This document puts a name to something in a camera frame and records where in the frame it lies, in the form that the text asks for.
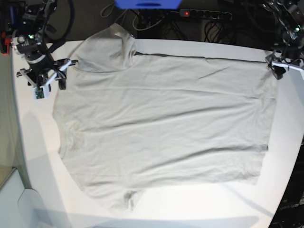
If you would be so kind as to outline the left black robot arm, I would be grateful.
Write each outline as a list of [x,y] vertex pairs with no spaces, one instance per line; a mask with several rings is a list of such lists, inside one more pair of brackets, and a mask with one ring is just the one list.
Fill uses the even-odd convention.
[[282,45],[274,45],[266,56],[268,68],[277,80],[288,70],[304,76],[304,2],[302,0],[267,0],[264,8],[281,26]]

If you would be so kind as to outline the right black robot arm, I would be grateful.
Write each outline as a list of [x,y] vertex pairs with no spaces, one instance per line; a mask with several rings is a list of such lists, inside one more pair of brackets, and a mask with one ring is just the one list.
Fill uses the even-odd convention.
[[54,60],[52,53],[66,42],[75,19],[73,2],[68,2],[70,9],[69,22],[63,36],[51,39],[47,32],[56,30],[49,24],[51,15],[55,12],[55,0],[31,0],[25,5],[21,25],[12,36],[12,48],[28,63],[28,69],[20,69],[16,76],[26,78],[32,87],[34,99],[46,99],[51,92],[51,83],[58,82],[60,90],[66,89],[67,68],[78,63],[77,60],[64,58]]

